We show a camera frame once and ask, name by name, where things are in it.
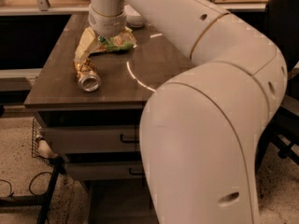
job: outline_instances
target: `wire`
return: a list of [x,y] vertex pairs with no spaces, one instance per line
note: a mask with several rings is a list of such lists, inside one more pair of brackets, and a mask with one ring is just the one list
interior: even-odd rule
[[4,182],[4,183],[9,184],[9,195],[8,195],[8,197],[11,197],[13,195],[11,183],[9,183],[8,181],[6,181],[4,179],[0,179],[0,182]]
[[39,173],[38,175],[35,175],[34,178],[31,179],[30,184],[29,184],[29,191],[30,191],[31,194],[33,194],[33,195],[35,195],[35,196],[37,196],[37,195],[43,195],[43,194],[45,194],[45,193],[47,192],[47,191],[45,191],[43,194],[36,194],[36,193],[32,192],[32,190],[31,190],[31,186],[33,185],[34,181],[35,181],[40,175],[52,175],[52,173],[51,173],[51,172],[41,172],[41,173]]

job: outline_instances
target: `speckled floor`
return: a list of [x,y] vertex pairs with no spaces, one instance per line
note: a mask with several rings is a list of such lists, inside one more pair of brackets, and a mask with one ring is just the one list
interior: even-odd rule
[[[0,118],[0,179],[9,181],[15,196],[30,195],[29,184],[41,172],[51,172],[44,162],[32,158],[33,118],[22,111],[7,111]],[[46,190],[50,176],[40,176],[32,192]],[[262,224],[299,223],[299,167],[282,160],[274,146],[268,149],[257,176]],[[8,196],[9,186],[0,182],[0,196]],[[50,224],[84,223],[88,195],[79,182],[59,175],[50,205]],[[0,208],[1,224],[36,223],[39,207]]]

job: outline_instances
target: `office chair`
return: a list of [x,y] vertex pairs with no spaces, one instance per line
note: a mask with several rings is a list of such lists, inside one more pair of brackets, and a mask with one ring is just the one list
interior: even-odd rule
[[[299,61],[298,24],[299,0],[269,0],[267,2],[265,34],[281,50],[288,72],[291,72]],[[298,92],[298,85],[299,75],[289,79],[284,102],[263,132],[258,145],[256,171],[262,163],[263,155],[270,142],[279,149],[280,158],[289,157],[299,164],[298,155],[292,151],[294,145],[299,145],[299,116],[298,113],[295,114],[290,110],[292,107],[299,107],[299,93],[295,93]]]

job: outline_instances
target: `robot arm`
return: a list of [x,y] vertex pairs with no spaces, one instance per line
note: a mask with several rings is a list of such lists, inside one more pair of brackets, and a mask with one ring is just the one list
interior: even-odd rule
[[[160,223],[258,224],[256,147],[287,81],[278,48],[206,0],[124,1],[198,65],[153,93],[141,119]],[[92,0],[89,22],[99,35],[117,35],[123,0]]]

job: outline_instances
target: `drawer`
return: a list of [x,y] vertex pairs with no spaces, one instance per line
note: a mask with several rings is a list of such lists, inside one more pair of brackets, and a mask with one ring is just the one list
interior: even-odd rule
[[141,161],[67,163],[66,172],[78,181],[141,178]]
[[139,150],[136,126],[46,128],[42,134],[58,154]]

